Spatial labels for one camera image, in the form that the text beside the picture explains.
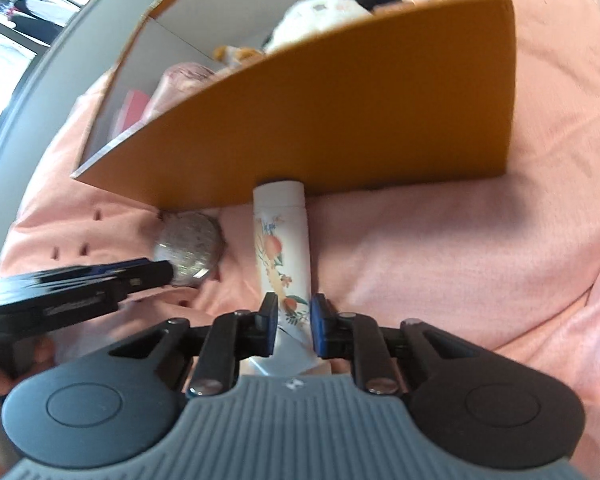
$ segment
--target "pink fabric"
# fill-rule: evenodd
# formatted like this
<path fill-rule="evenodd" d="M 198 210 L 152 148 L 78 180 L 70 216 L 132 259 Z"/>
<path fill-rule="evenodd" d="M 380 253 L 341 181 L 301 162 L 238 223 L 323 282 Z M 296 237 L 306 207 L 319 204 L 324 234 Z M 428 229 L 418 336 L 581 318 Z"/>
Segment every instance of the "pink fabric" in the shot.
<path fill-rule="evenodd" d="M 587 407 L 573 463 L 600 479 L 600 10 L 593 0 L 514 4 L 507 175 L 310 200 L 314 289 L 339 309 L 389 326 L 419 317 L 561 378 Z M 2 275 L 152 254 L 154 210 L 68 177 L 102 86 L 78 101 L 43 157 L 5 244 Z M 157 291 L 67 329 L 60 357 L 166 317 L 208 323 L 256 308 L 251 206 L 224 208 L 219 221 L 228 243 L 219 282 Z M 89 254 L 80 256 L 85 244 Z"/>

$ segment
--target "white thermos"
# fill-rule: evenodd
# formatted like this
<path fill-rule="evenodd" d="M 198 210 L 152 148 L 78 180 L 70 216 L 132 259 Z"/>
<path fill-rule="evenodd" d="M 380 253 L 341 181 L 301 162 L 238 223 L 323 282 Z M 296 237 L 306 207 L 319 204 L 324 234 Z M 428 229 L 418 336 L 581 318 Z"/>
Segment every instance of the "white thermos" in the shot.
<path fill-rule="evenodd" d="M 278 296 L 273 357 L 254 358 L 266 375 L 296 375 L 320 365 L 309 323 L 311 263 L 304 185 L 286 180 L 253 190 L 256 264 L 262 295 Z"/>

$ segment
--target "cardboard box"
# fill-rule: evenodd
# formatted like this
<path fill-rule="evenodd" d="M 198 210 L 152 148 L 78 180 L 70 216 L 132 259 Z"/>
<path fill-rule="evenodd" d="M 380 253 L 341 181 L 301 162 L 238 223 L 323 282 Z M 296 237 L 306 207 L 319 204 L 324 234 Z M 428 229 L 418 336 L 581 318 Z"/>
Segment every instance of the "cardboard box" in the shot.
<path fill-rule="evenodd" d="M 128 92 L 220 44 L 259 46 L 298 0 L 160 0 L 122 53 L 74 177 L 164 210 L 501 175 L 515 85 L 511 0 L 436 0 L 303 41 L 109 141 Z"/>

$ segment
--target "pink book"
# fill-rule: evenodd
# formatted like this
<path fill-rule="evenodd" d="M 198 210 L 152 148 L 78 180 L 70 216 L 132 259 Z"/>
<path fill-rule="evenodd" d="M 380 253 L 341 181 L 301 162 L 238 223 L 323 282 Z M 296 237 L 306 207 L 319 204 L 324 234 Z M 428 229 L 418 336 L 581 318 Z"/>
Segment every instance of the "pink book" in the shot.
<path fill-rule="evenodd" d="M 115 139 L 119 134 L 136 124 L 142 118 L 142 113 L 148 103 L 149 96 L 147 94 L 140 90 L 130 90 L 126 94 L 122 108 L 120 108 L 109 140 Z"/>

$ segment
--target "plush toy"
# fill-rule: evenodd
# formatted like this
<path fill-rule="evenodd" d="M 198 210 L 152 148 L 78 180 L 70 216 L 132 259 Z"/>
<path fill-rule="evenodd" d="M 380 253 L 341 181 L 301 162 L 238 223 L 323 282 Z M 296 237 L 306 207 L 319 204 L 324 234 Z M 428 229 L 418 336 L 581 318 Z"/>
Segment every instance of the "plush toy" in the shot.
<path fill-rule="evenodd" d="M 301 0 L 285 13 L 264 51 L 270 54 L 283 46 L 369 16 L 371 13 L 355 0 Z"/>
<path fill-rule="evenodd" d="M 264 54 L 261 51 L 248 46 L 220 45 L 214 49 L 213 58 L 229 68 L 237 68 L 246 62 L 256 61 Z"/>

